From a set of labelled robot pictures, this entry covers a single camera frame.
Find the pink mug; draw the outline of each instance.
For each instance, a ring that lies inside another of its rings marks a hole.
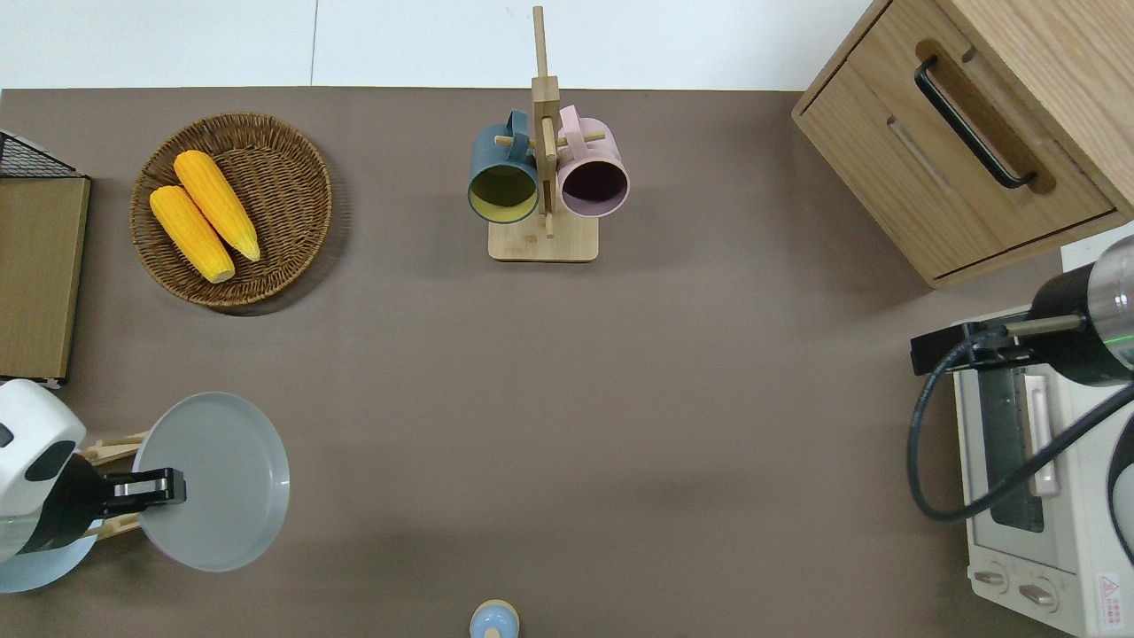
[[[610,127],[601,121],[579,118],[575,105],[559,110],[564,126],[560,137],[567,145],[559,148],[559,197],[567,210],[583,216],[606,216],[626,202],[629,180],[618,154]],[[587,142],[584,135],[602,133],[602,139]]]

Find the yellow corn cob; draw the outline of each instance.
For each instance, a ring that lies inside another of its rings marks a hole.
[[[232,278],[232,257],[185,188],[162,186],[150,193],[150,209],[177,249],[205,279],[219,283]]]
[[[184,151],[174,160],[174,171],[221,238],[251,261],[260,261],[256,229],[217,162],[208,153]]]

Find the round plate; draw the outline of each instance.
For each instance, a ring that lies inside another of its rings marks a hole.
[[[179,563],[228,571],[259,558],[287,513],[290,475],[276,428],[239,397],[209,392],[169,409],[146,436],[134,471],[185,475],[185,503],[138,513],[150,541]]]
[[[210,283],[181,255],[150,209],[150,193],[178,184],[174,159],[196,148],[212,155],[256,229],[260,261],[228,247],[236,274]],[[302,133],[272,116],[223,113],[183,128],[142,168],[130,198],[130,233],[138,257],[163,288],[209,307],[263,300],[299,278],[331,223],[331,178]]]
[[[102,519],[98,519],[88,529],[101,525]],[[86,558],[98,539],[98,536],[87,536],[66,547],[8,559],[0,563],[0,594],[29,592],[59,580]]]

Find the wire rack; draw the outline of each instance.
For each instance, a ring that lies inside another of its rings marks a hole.
[[[84,177],[26,139],[0,130],[0,177]]]

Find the gray plate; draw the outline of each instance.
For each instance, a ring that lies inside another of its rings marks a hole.
[[[90,529],[101,525],[102,519],[95,519]],[[95,541],[98,537],[87,536],[58,550],[17,554],[8,559],[0,563],[0,594],[29,592],[59,580],[83,561]]]
[[[138,514],[169,558],[204,571],[242,568],[268,550],[287,514],[290,474],[276,428],[239,397],[209,392],[169,409],[146,436],[134,471],[175,468],[185,503]]]

